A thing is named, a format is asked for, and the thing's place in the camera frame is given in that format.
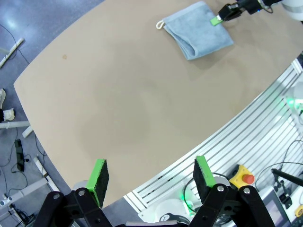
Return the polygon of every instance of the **red button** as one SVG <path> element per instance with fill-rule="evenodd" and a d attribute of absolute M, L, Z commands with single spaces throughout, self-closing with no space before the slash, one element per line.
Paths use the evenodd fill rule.
<path fill-rule="evenodd" d="M 248 184 L 252 184 L 255 181 L 255 177 L 253 175 L 244 174 L 242 176 L 242 181 L 244 181 L 245 183 L 248 183 Z"/>

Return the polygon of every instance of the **shoe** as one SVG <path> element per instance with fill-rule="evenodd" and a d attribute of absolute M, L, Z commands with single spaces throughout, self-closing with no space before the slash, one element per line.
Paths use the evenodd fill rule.
<path fill-rule="evenodd" d="M 15 118 L 14 109 L 3 110 L 3 118 L 5 121 L 12 121 Z"/>
<path fill-rule="evenodd" d="M 2 109 L 2 105 L 5 99 L 6 93 L 4 89 L 0 89 L 0 109 Z"/>

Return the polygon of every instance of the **table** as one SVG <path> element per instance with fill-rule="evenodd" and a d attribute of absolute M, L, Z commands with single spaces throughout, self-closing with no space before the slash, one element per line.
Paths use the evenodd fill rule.
<path fill-rule="evenodd" d="M 106 158 L 112 203 L 227 123 L 302 50 L 302 24 L 276 6 L 224 24 L 235 44 L 187 61 L 155 25 L 194 2 L 107 0 L 17 79 L 31 126 L 70 187 Z M 226 3 L 206 2 L 214 12 Z"/>

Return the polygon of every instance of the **folded towel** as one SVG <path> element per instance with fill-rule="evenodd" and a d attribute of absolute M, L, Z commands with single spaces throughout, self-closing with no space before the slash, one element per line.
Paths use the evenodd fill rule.
<path fill-rule="evenodd" d="M 187 60 L 233 44 L 225 28 L 210 22 L 215 15 L 205 2 L 197 2 L 163 19 L 164 29 L 177 41 Z"/>

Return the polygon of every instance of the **blue floor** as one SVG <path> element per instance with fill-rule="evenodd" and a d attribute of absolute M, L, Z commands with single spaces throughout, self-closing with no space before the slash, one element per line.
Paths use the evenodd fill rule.
<path fill-rule="evenodd" d="M 56 36 L 102 1 L 103 0 L 1 1 L 0 24 L 6 27 L 16 40 L 21 37 L 25 38 L 25 42 L 19 49 L 27 61 L 31 62 Z M 11 35 L 0 27 L 0 47 L 10 49 L 13 44 L 14 40 Z M 3 109 L 14 108 L 16 111 L 15 121 L 26 121 L 27 117 L 16 95 L 13 83 L 27 67 L 28 63 L 21 56 L 20 52 L 17 52 L 15 57 L 13 56 L 11 60 L 8 60 L 0 69 L 0 88 L 4 88 L 7 93 Z M 30 162 L 35 156 L 38 156 L 39 160 L 43 162 L 42 155 L 36 147 L 35 135 L 32 133 L 26 139 L 23 138 L 22 132 L 24 129 L 25 128 L 19 128 L 18 130 L 0 129 L 0 166 L 3 166 L 0 169 L 1 199 L 4 193 L 7 194 L 10 192 L 9 194 L 12 195 L 16 192 L 10 189 L 23 188 L 27 183 L 31 184 L 42 178 L 34 162 Z M 15 138 L 21 139 L 24 154 L 30 154 L 30 156 L 26 157 L 29 159 L 29 162 L 25 163 L 24 174 L 26 179 L 20 173 L 11 172 L 11 168 L 16 164 L 16 152 L 14 146 L 12 147 Z M 44 166 L 59 189 L 65 194 L 69 193 L 70 188 L 54 168 L 48 156 L 45 156 Z M 32 213 L 37 214 L 49 192 L 50 189 L 48 186 L 45 186 L 25 198 L 20 199 L 15 205 L 28 215 Z M 7 210 L 0 209 L 0 215 L 5 211 Z M 0 220 L 0 224 L 2 227 L 13 227 L 17 225 L 17 221 L 12 217 L 8 217 L 5 220 Z"/>

